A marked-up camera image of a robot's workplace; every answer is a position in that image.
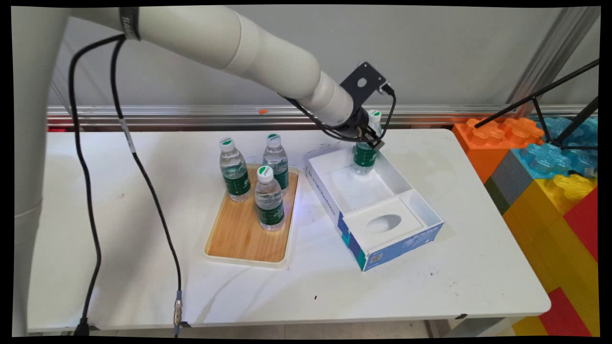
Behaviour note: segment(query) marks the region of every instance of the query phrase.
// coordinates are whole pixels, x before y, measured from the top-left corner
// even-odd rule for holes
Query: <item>gray lego block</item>
[[[512,205],[533,181],[512,150],[506,153],[491,178],[509,205]]]

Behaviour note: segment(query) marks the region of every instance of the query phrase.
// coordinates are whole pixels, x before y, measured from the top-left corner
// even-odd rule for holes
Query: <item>plastic water bottle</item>
[[[270,166],[257,169],[255,204],[259,213],[259,224],[265,230],[277,231],[283,226],[285,222],[283,194]]]
[[[268,135],[263,165],[272,167],[274,179],[280,184],[280,189],[283,190],[283,196],[285,196],[287,190],[289,190],[287,188],[289,186],[289,162],[287,161],[287,153],[280,145],[278,134]]]
[[[251,182],[248,180],[247,163],[240,151],[236,149],[234,140],[229,137],[219,141],[221,148],[221,174],[229,197],[236,202],[244,202],[251,196]]]
[[[376,132],[377,135],[383,132],[381,128],[381,113],[378,110],[368,111],[368,126]],[[353,168],[357,174],[368,174],[376,162],[376,151],[368,146],[365,142],[358,142],[355,145],[353,154]]]

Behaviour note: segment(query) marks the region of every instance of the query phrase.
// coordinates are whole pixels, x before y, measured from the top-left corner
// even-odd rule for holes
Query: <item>white bottle cap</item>
[[[280,136],[278,134],[270,134],[267,138],[267,145],[270,148],[280,147]]]
[[[236,148],[236,145],[234,145],[234,140],[231,137],[224,137],[219,141],[219,147],[222,152],[231,152]]]
[[[381,112],[378,110],[368,111],[368,121],[369,123],[380,123],[381,122]]]
[[[274,172],[270,166],[262,166],[257,170],[257,180],[262,183],[269,183],[274,179]]]

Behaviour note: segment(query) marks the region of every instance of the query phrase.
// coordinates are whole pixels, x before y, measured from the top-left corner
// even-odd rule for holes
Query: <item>gray wall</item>
[[[230,7],[269,32],[311,51],[338,82],[360,61],[370,61],[390,80],[398,104],[403,105],[504,103],[560,11],[365,5]],[[579,47],[587,53],[572,57],[567,69],[592,60],[587,55],[599,45],[599,22],[596,26]],[[63,78],[57,84],[61,93],[67,94],[62,83],[74,52],[117,33],[70,19],[56,67],[57,75]],[[112,47],[103,47],[81,59],[76,72],[77,103],[112,104],[111,52]],[[593,73],[586,78],[597,80]],[[258,84],[147,42],[129,41],[124,45],[119,55],[118,88],[123,105],[287,104]],[[575,86],[550,97],[550,102],[586,103],[591,94]],[[375,94],[367,103],[388,102],[388,97]],[[50,103],[60,104],[55,96]]]

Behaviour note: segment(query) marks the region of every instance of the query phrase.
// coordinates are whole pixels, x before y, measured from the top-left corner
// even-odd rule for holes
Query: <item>green bottle label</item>
[[[283,173],[275,174],[274,179],[280,185],[280,189],[284,190],[289,185],[289,169],[286,169]]]
[[[242,177],[236,179],[225,179],[225,186],[228,188],[228,193],[234,196],[244,195],[251,189],[251,183],[248,181],[248,172],[245,172]]]
[[[355,154],[353,155],[353,161],[357,166],[370,167],[374,165],[376,161],[376,151],[372,148],[361,148],[359,145],[355,145]]]
[[[276,208],[270,210],[261,209],[259,206],[257,208],[259,209],[259,219],[265,225],[276,225],[285,217],[283,202],[281,202]]]

